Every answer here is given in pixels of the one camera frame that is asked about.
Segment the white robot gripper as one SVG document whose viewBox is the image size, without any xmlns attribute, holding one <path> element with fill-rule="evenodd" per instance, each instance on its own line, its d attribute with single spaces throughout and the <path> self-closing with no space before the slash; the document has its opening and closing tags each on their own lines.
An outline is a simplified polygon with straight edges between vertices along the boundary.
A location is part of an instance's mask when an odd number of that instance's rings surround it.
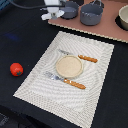
<svg viewBox="0 0 128 128">
<path fill-rule="evenodd" d="M 41 16 L 43 20 L 56 19 L 64 14 L 60 10 L 60 0 L 44 0 L 44 2 L 48 13 Z"/>
</svg>

